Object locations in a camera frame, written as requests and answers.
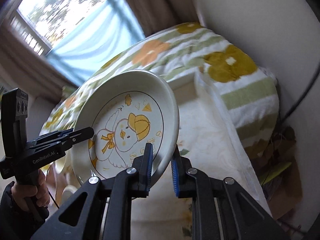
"white ceramic plate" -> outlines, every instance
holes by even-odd
[[[179,111],[162,78],[128,71],[103,83],[82,107],[74,130],[94,129],[94,137],[71,149],[72,167],[82,185],[91,176],[107,179],[130,167],[153,144],[151,185],[167,168],[176,147]]]

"white wall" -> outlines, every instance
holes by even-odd
[[[39,136],[44,122],[47,121],[54,107],[55,104],[41,97],[37,97],[33,101],[33,105],[28,112],[28,118],[26,120],[28,140],[32,140]]]
[[[281,89],[282,114],[297,100],[320,60],[320,23],[305,0],[196,0],[205,25],[257,64]],[[289,119],[297,136],[303,200],[294,224],[309,229],[320,212],[320,80]]]

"metal screw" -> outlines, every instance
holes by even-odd
[[[225,178],[224,182],[228,185],[232,185],[234,184],[235,180],[233,178],[228,177],[228,178]]]
[[[195,169],[195,168],[190,168],[190,169],[188,169],[188,173],[189,174],[192,174],[192,175],[194,175],[194,174],[196,174],[198,171],[197,171],[197,169]]]
[[[91,178],[89,179],[89,183],[90,183],[90,184],[96,184],[98,181],[99,181],[99,178],[98,178],[98,177],[91,177]]]
[[[128,173],[128,174],[134,174],[134,173],[136,173],[136,172],[137,172],[137,170],[136,170],[136,168],[134,168],[134,167],[127,168],[127,173]]]

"cartoon duck illustration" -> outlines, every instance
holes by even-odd
[[[101,129],[96,136],[94,150],[96,154],[93,165],[100,166],[105,160],[117,168],[127,168],[123,154],[128,152],[137,142],[144,139],[150,131],[150,122],[143,115],[130,113],[128,118],[117,122],[119,110],[107,121],[105,129]]]

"hand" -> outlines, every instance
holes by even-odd
[[[38,176],[39,186],[31,186],[31,185],[20,185],[17,182],[11,188],[12,197],[16,204],[23,210],[29,211],[28,205],[24,200],[25,197],[36,196],[37,205],[39,207],[45,207],[50,203],[50,196],[48,193],[47,183],[45,182],[44,173],[39,170]]]

